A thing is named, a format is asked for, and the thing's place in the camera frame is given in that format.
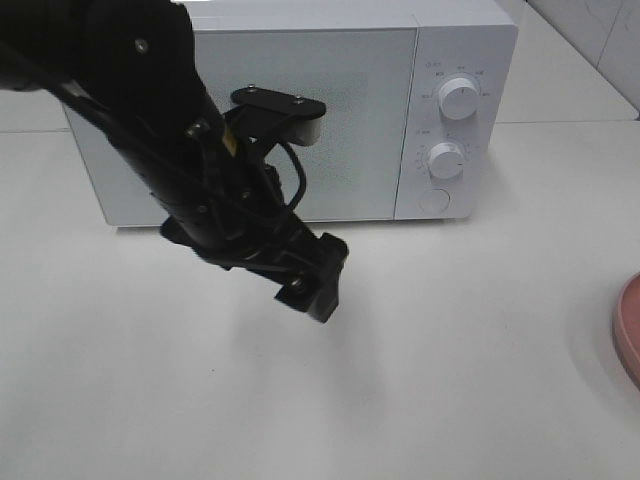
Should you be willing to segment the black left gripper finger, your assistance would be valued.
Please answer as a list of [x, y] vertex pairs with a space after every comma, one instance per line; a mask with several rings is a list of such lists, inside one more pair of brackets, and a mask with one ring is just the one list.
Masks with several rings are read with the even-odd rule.
[[329, 233], [321, 235], [319, 245], [324, 257], [307, 313], [314, 320], [326, 323], [339, 305], [339, 280], [349, 249], [343, 240]]
[[275, 299], [302, 313], [320, 313], [324, 281], [308, 272], [293, 272], [284, 278]]

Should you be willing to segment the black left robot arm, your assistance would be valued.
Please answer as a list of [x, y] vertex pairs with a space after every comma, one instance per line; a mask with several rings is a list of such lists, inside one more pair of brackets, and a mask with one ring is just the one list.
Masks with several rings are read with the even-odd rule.
[[277, 299], [326, 322], [346, 243], [315, 235], [286, 199], [275, 148], [316, 139], [324, 103], [247, 86], [221, 112], [195, 62], [185, 5], [172, 1], [5, 1], [1, 86], [45, 90], [100, 130], [166, 211], [161, 235], [207, 263], [279, 285]]

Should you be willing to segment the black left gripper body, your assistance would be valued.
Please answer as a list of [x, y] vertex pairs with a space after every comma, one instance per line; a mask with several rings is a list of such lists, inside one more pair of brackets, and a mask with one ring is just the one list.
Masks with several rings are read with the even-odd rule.
[[[285, 151], [298, 176], [291, 200], [266, 160], [275, 147]], [[294, 212], [306, 175], [289, 142], [249, 137], [230, 154], [204, 134], [163, 143], [158, 151], [170, 173], [169, 192], [158, 196], [168, 213], [163, 237], [226, 270], [243, 268], [279, 283], [317, 276], [320, 241]]]

